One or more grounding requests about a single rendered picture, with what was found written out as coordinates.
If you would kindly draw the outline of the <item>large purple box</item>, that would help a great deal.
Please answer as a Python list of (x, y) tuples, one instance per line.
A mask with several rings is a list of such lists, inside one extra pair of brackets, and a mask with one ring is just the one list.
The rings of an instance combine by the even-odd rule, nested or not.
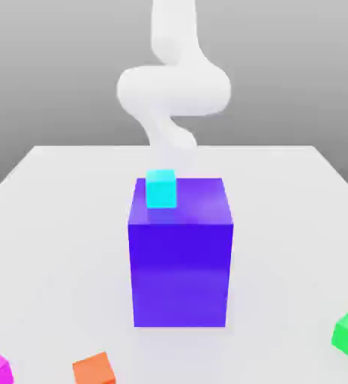
[(149, 209), (136, 181), (128, 219), (136, 327), (223, 327), (233, 218), (221, 178), (180, 178), (177, 206)]

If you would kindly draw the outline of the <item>small orange cube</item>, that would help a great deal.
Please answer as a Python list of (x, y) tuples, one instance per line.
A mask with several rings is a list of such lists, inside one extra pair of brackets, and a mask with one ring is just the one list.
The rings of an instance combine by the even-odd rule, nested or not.
[(73, 363), (76, 384), (116, 384), (116, 376), (105, 352)]

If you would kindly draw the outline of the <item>small cyan cube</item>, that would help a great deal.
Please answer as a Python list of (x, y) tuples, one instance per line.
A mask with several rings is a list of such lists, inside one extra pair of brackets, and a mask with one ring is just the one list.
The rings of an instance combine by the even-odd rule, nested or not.
[(177, 206), (176, 174), (173, 169), (150, 169), (145, 177), (148, 209), (174, 209)]

